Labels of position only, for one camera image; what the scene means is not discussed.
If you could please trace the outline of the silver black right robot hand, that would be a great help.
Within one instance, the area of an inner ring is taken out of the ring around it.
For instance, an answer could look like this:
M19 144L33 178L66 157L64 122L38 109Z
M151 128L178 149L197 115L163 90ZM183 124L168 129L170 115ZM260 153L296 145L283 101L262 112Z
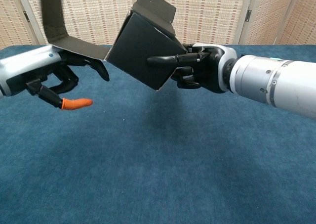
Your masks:
M225 93L224 66L237 59L236 51L217 44L185 45L187 53L171 56L152 56L147 64L153 67L175 68L171 79L180 89L205 88L213 93Z

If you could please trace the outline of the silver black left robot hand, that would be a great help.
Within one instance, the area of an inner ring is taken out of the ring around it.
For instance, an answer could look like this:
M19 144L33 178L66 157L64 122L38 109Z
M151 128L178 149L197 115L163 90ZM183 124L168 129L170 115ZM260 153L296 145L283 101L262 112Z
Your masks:
M60 94L73 90L79 82L71 66L89 66L109 81L104 61L52 45L19 53L0 61L0 96L14 96L27 90L61 110L77 110L93 104L89 98L67 99Z

